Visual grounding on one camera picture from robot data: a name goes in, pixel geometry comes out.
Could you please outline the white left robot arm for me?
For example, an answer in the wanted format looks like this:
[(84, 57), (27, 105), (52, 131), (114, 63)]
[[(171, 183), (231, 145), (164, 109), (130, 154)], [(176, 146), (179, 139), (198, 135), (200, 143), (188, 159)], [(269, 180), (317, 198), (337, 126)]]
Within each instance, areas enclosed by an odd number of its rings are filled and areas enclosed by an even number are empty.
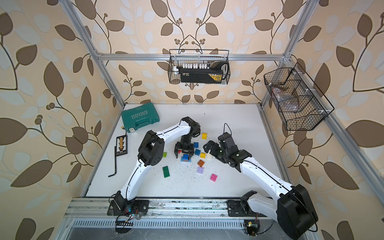
[(180, 139), (175, 144), (174, 153), (176, 157), (179, 153), (187, 156), (190, 161), (195, 154), (192, 138), (196, 138), (201, 134), (201, 126), (198, 122), (190, 117), (184, 117), (181, 121), (163, 131), (148, 131), (138, 149), (138, 161), (129, 179), (122, 187), (113, 195), (110, 202), (110, 209), (113, 216), (129, 216), (137, 214), (139, 207), (134, 205), (138, 190), (143, 183), (149, 170), (157, 165), (163, 158), (164, 148), (166, 144)]

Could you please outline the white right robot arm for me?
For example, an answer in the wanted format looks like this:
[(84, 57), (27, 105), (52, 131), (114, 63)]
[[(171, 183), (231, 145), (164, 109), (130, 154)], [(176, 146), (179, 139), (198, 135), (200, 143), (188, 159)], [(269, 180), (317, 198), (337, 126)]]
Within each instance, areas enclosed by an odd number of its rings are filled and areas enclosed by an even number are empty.
[(243, 196), (244, 211), (252, 211), (269, 217), (279, 223), (291, 239), (299, 239), (319, 220), (311, 197), (302, 185), (292, 185), (263, 167), (248, 151), (240, 150), (232, 135), (223, 133), (218, 142), (208, 141), (205, 153), (255, 181), (268, 197), (256, 191)]

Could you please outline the light blue lego brick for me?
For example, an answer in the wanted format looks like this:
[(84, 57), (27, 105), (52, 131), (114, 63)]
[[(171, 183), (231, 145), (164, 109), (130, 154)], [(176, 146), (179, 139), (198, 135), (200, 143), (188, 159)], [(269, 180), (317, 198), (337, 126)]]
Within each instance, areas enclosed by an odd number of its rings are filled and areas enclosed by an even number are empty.
[(191, 159), (189, 159), (189, 158), (181, 158), (181, 162), (182, 163), (190, 163)]

